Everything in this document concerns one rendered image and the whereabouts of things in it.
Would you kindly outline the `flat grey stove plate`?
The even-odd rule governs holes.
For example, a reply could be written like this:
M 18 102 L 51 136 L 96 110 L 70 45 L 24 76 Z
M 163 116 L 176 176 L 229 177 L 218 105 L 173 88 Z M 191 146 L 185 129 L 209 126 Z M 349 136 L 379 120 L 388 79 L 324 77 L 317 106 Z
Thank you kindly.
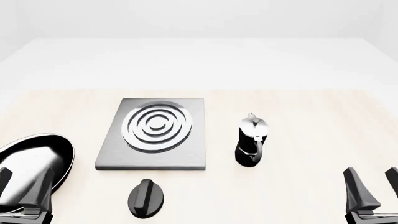
M 205 170 L 203 98 L 123 98 L 96 170 Z

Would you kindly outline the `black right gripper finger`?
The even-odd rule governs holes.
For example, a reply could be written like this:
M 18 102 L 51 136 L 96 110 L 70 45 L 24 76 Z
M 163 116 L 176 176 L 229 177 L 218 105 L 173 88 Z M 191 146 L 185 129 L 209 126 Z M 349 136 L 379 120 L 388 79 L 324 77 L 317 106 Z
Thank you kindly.
M 398 198 L 398 168 L 391 167 L 385 171 L 386 178 Z
M 353 167 L 345 169 L 343 176 L 346 186 L 346 212 L 373 211 L 381 206 Z

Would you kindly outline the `black moka pot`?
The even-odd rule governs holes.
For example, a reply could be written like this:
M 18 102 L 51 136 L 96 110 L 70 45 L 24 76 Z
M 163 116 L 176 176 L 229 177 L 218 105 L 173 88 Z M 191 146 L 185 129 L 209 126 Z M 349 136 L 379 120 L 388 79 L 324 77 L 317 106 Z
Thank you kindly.
M 267 123 L 253 113 L 242 119 L 234 152 L 236 162 L 244 167 L 255 167 L 262 159 L 268 132 Z

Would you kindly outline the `round black stove knob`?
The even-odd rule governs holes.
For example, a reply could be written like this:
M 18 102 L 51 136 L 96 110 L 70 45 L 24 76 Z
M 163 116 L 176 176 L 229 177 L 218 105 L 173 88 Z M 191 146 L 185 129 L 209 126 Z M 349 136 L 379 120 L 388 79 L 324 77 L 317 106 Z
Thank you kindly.
M 150 179 L 142 179 L 128 196 L 127 206 L 136 218 L 146 219 L 156 215 L 164 204 L 162 188 Z

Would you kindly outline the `black frying pan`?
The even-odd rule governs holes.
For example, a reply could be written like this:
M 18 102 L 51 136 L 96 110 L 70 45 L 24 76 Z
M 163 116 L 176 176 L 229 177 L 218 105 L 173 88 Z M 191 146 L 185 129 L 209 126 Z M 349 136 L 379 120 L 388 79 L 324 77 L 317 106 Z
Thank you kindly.
M 19 200 L 47 168 L 54 173 L 52 193 L 55 193 L 66 181 L 74 159 L 72 143 L 59 134 L 34 134 L 1 147 L 0 168 L 9 169 L 12 175 L 4 190 L 0 190 L 0 212 L 23 210 Z

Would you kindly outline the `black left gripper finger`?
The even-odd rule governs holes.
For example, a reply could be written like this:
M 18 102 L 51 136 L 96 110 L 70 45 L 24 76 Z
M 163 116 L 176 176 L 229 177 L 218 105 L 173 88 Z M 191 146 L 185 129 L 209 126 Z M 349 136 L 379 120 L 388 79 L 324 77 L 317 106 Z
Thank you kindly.
M 52 211 L 52 185 L 54 172 L 46 168 L 36 178 L 30 190 L 19 201 L 25 212 L 51 212 Z
M 12 178 L 12 174 L 12 171 L 10 171 L 7 167 L 0 168 L 0 197 Z

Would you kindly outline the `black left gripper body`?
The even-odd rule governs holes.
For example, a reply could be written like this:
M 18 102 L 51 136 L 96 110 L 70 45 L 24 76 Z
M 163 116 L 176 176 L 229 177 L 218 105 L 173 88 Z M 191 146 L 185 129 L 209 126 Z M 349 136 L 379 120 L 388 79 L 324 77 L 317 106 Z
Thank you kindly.
M 20 212 L 0 213 L 0 224 L 50 224 L 52 210 L 52 206 L 27 207 Z

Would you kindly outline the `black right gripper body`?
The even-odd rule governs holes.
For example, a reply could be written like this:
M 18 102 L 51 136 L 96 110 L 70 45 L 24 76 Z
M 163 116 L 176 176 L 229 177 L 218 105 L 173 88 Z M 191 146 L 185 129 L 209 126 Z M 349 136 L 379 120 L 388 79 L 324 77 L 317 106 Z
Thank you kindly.
M 398 224 L 398 213 L 374 213 L 372 210 L 346 208 L 347 224 Z

